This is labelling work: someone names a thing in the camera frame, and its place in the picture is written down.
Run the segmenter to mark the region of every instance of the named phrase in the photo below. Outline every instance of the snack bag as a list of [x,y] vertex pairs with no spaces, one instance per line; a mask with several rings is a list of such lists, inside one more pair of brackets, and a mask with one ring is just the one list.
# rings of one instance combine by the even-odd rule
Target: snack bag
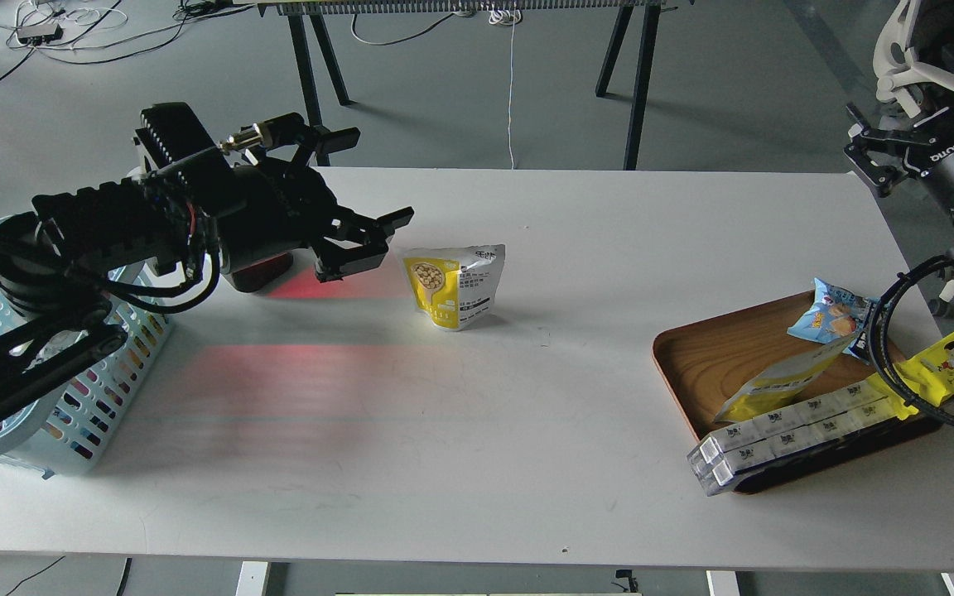
[[458,331],[492,309],[506,245],[414,248],[404,253],[417,308],[440,329]]
[[805,389],[843,353],[854,335],[838,337],[826,346],[773,363],[746,382],[716,412],[713,422],[743,422],[788,405],[791,397]]
[[863,328],[868,313],[877,305],[878,299],[857,296],[844,287],[830,286],[819,278],[812,281],[815,284],[812,308],[791,325],[787,333],[809,342],[826,344],[838,337],[859,332],[856,339],[845,346],[845,353],[866,363],[867,334]]
[[[954,396],[954,331],[931,347],[913,355],[907,362],[895,363],[894,368],[913,392],[925,401],[939,406],[948,397]],[[880,392],[889,395],[889,404],[897,418],[904,420],[908,416],[918,414],[918,408],[904,405],[904,399],[897,396],[878,373],[867,377],[866,381]]]

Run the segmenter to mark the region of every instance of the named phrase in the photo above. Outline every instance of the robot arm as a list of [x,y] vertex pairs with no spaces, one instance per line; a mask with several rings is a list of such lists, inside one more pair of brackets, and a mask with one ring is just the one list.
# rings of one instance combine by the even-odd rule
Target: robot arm
[[[849,106],[855,126],[845,154],[853,171],[878,197],[889,195],[901,181],[916,180],[954,226],[954,0],[902,0],[879,35],[872,65],[879,101],[905,117],[883,118],[884,127],[875,127]],[[954,426],[954,416],[926,403],[896,373],[886,339],[897,301],[934,274],[954,284],[954,248],[901,274],[868,316],[866,333],[871,363],[882,380],[905,403]]]
[[954,92],[954,73],[930,64],[919,52],[953,29],[954,0],[901,1],[874,45],[871,65],[878,76],[875,97],[882,102],[897,102],[915,118],[923,112],[921,84],[935,84]]
[[[0,422],[123,346],[124,329],[106,322],[111,300],[181,312],[208,298],[221,272],[236,290],[256,291],[287,270],[294,248],[313,250],[319,281],[378,267],[412,209],[356,214],[307,165],[357,140],[354,128],[329,132],[289,113],[217,146],[189,106],[159,104],[143,110],[136,131],[139,174],[39,195],[33,211],[0,220],[0,291],[24,319],[0,335]],[[298,147],[291,160],[268,157],[284,146]],[[245,162],[229,166],[224,154],[234,151]],[[143,263],[157,276],[181,269],[182,283],[137,286],[118,274]],[[159,301],[193,294],[202,282],[185,302]],[[79,340],[48,350],[61,332]]]

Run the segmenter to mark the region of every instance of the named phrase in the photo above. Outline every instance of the blue snack bag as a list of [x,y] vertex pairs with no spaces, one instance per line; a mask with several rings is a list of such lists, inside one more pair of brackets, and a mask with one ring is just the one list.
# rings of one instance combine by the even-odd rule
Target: blue snack bag
[[844,287],[830,286],[819,278],[815,278],[813,283],[815,301],[812,308],[791,325],[787,333],[809,342],[829,344],[859,330],[860,334],[845,347],[844,352],[866,363],[867,333],[863,328],[867,315],[878,305],[878,299],[857,296]]

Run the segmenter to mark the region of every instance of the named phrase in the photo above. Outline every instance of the table leg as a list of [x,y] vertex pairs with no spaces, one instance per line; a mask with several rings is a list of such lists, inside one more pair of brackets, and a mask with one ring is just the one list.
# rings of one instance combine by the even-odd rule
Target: table leg
[[326,30],[326,21],[322,19],[322,15],[311,15],[311,29],[315,30],[315,39],[322,50],[322,60],[326,61],[326,70],[330,72],[330,82],[337,93],[337,103],[342,106],[352,105],[355,102],[349,99],[348,91],[345,90],[345,80],[341,78],[341,68],[337,65],[337,55],[330,44],[330,32]]
[[605,60],[602,60],[602,72],[599,72],[599,82],[595,84],[595,97],[604,98],[606,87],[610,86],[610,76],[613,75],[614,65],[617,65],[617,56],[620,54],[620,44],[624,41],[624,32],[628,30],[628,22],[632,20],[632,7],[621,7],[617,11],[617,22],[613,25],[613,35],[609,38],[609,48],[606,48]]
[[739,596],[739,580],[735,572],[711,570],[705,572],[709,584],[709,596]]
[[234,596],[264,596],[267,594],[267,580],[270,563],[267,561],[242,561],[242,572],[238,574],[238,589]]
[[[322,112],[319,110],[319,95],[315,91],[315,75],[311,72],[311,53],[307,50],[307,36],[304,35],[304,22],[299,15],[290,15],[289,35],[292,36],[292,52],[296,56],[296,71],[300,75],[300,88],[304,94],[304,108],[307,110],[308,126],[322,124]],[[316,157],[319,166],[329,166],[330,158],[325,155]]]
[[639,138],[643,135],[643,117],[647,112],[647,91],[650,70],[654,64],[654,44],[658,40],[658,23],[662,18],[659,4],[644,8],[643,38],[639,42],[639,64],[635,70],[635,92],[632,94],[632,117],[628,125],[628,141],[624,149],[624,169],[635,170],[639,160]]

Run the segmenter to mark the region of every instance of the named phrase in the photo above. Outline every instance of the black table leg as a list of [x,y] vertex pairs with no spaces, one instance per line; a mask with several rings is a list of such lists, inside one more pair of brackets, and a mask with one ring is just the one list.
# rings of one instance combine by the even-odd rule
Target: black table leg
[[610,86],[610,76],[613,75],[614,65],[617,65],[620,44],[621,41],[624,41],[624,32],[628,30],[628,22],[631,19],[632,7],[621,7],[617,11],[617,22],[613,25],[613,36],[609,38],[609,48],[606,48],[605,60],[602,60],[602,72],[599,72],[599,82],[595,85],[596,98],[604,98],[606,87]]
[[628,141],[624,149],[624,169],[635,170],[639,160],[639,138],[643,135],[643,116],[647,112],[647,91],[654,64],[654,44],[658,41],[658,23],[662,18],[660,4],[646,7],[643,14],[643,37],[639,42],[639,65],[635,70],[635,92],[632,94],[632,118],[628,124]]
[[337,65],[337,55],[334,54],[334,47],[330,44],[330,32],[326,30],[326,22],[322,15],[311,16],[311,29],[315,30],[315,39],[319,42],[319,49],[322,50],[322,60],[326,61],[326,70],[330,72],[330,82],[334,85],[334,91],[337,93],[337,103],[342,106],[352,105],[352,99],[348,97],[348,91],[345,90],[345,80],[341,79],[341,68]]
[[[290,15],[289,34],[292,36],[292,52],[296,56],[296,71],[300,75],[300,88],[304,94],[304,107],[307,110],[307,124],[322,124],[322,112],[319,110],[319,94],[315,91],[315,75],[311,73],[311,53],[307,50],[307,37],[304,35],[304,22],[300,16]],[[319,166],[329,166],[330,158],[318,155]]]

